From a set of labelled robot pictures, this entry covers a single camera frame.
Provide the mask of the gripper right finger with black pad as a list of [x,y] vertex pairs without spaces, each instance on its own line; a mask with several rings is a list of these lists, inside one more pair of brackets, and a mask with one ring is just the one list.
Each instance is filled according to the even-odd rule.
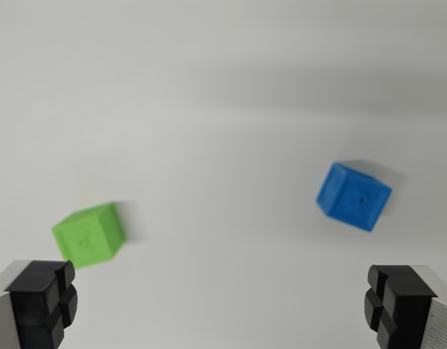
[[364,313],[384,349],[447,348],[447,285],[426,265],[371,265]]

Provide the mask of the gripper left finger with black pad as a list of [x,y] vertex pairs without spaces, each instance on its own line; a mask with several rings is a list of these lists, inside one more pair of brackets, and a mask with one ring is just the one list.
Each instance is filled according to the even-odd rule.
[[76,316],[70,261],[15,260],[0,273],[0,348],[58,348]]

